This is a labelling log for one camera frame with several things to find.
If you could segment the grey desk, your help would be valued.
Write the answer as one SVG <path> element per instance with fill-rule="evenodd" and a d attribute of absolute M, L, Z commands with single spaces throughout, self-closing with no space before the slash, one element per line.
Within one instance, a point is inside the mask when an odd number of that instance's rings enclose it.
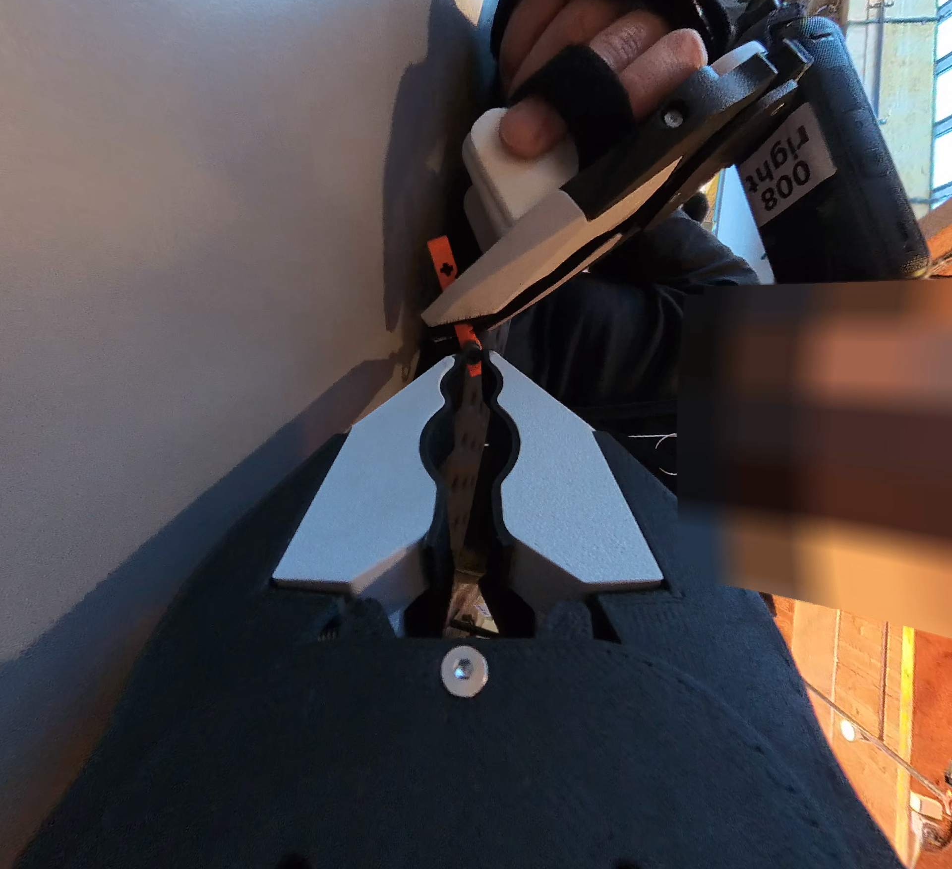
<path fill-rule="evenodd" d="M 182 583 L 411 375 L 496 0 L 2 0 L 2 867 Z"/>

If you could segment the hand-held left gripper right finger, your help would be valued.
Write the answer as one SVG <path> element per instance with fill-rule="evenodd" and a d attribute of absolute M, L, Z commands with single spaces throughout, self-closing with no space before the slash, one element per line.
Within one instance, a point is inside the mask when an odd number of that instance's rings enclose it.
<path fill-rule="evenodd" d="M 564 602 L 664 588 L 607 442 L 500 354 L 483 359 L 480 589 L 501 637 L 534 637 Z"/>

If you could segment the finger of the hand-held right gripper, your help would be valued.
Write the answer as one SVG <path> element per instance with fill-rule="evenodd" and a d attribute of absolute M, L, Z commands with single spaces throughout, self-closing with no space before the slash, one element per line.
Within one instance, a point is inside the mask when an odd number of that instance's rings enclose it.
<path fill-rule="evenodd" d="M 476 323 L 477 317 L 500 311 L 575 251 L 633 216 L 679 163 L 670 162 L 594 220 L 565 191 L 549 194 L 422 312 L 423 322 L 429 327 Z"/>
<path fill-rule="evenodd" d="M 506 304 L 500 311 L 476 318 L 476 332 L 496 329 L 516 315 L 540 302 L 567 280 L 571 280 L 580 272 L 589 268 L 601 256 L 613 250 L 619 243 L 628 238 L 628 233 L 621 229 L 614 229 L 595 238 L 589 244 L 575 251 L 565 261 L 558 265 L 551 273 L 521 291 L 517 297 Z"/>

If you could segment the person's right hand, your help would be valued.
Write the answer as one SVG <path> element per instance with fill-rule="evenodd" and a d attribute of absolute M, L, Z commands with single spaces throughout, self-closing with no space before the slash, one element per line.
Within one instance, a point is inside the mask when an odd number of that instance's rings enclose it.
<path fill-rule="evenodd" d="M 601 57 L 619 77 L 639 119 L 708 63 L 695 31 L 673 30 L 662 17 L 627 0 L 521 0 L 499 53 L 507 105 L 499 136 L 511 155 L 536 159 L 565 137 L 565 121 L 543 100 L 513 102 L 511 97 L 571 44 L 585 44 Z"/>

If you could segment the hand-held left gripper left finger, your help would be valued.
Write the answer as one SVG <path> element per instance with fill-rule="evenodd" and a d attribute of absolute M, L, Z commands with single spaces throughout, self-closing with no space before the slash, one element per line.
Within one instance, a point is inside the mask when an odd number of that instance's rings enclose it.
<path fill-rule="evenodd" d="M 448 356 L 351 428 L 276 585 L 375 600 L 397 636 L 440 635 L 454 571 L 441 468 L 466 375 Z"/>

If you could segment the orange toothed beam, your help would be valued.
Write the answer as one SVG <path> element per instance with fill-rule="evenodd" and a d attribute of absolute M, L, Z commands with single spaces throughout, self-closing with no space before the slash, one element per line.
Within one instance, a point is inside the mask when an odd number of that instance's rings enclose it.
<path fill-rule="evenodd" d="M 457 279 L 459 273 L 459 268 L 449 239 L 447 236 L 440 236 L 429 240 L 426 243 L 426 246 L 432 260 L 432 265 L 439 282 L 440 290 L 445 292 L 446 289 L 450 287 Z M 477 333 L 471 323 L 461 321 L 457 322 L 453 325 L 453 331 L 455 333 L 456 339 L 459 342 L 460 351 L 463 344 L 470 339 L 478 339 L 482 345 L 482 341 L 478 338 Z M 470 377 L 482 377 L 482 367 L 478 370 L 471 370 L 470 367 L 468 367 L 468 370 Z"/>

